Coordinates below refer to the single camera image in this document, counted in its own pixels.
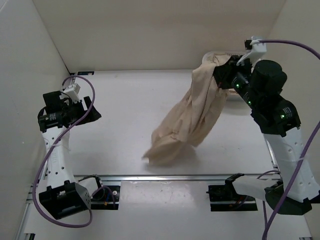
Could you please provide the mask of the beige trousers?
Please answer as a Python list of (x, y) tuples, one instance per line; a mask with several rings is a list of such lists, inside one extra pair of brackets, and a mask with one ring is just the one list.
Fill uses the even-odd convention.
[(197, 147), (210, 133), (230, 93), (218, 86), (213, 73), (230, 58), (210, 53), (192, 71), (190, 88), (151, 134), (151, 147), (143, 155), (150, 165), (173, 163), (186, 146)]

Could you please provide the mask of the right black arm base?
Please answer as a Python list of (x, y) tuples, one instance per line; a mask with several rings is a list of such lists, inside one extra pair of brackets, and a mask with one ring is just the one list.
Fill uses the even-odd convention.
[(256, 199), (231, 192), (226, 185), (209, 185), (211, 212), (254, 212), (258, 210)]

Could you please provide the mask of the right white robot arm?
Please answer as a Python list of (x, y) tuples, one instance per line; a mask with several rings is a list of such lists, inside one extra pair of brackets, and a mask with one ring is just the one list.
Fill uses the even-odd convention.
[(246, 59), (238, 64), (239, 59), (230, 56), (212, 75), (220, 88), (235, 90), (250, 107), (251, 117), (271, 147), (281, 179), (267, 181), (237, 173), (225, 181), (224, 193), (230, 200), (249, 196), (265, 201), (278, 214), (302, 216), (312, 209), (320, 186), (305, 159), (298, 111), (281, 96), (287, 75), (275, 61), (251, 63)]

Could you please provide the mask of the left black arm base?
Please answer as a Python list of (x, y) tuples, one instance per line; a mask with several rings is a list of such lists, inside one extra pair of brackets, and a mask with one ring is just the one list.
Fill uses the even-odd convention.
[(88, 190), (92, 210), (113, 211), (119, 209), (120, 185), (105, 185), (96, 174), (79, 179), (78, 184)]

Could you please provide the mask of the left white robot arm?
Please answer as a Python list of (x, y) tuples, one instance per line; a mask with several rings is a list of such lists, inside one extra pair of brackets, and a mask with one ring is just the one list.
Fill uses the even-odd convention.
[(38, 212), (52, 223), (83, 211), (91, 210), (91, 198), (100, 200), (105, 194), (100, 178), (90, 175), (76, 180), (70, 160), (70, 128), (94, 122), (101, 114), (89, 96), (80, 100), (78, 90), (64, 88), (43, 95), (45, 107), (37, 116), (44, 139), (47, 166), (46, 190), (33, 192)]

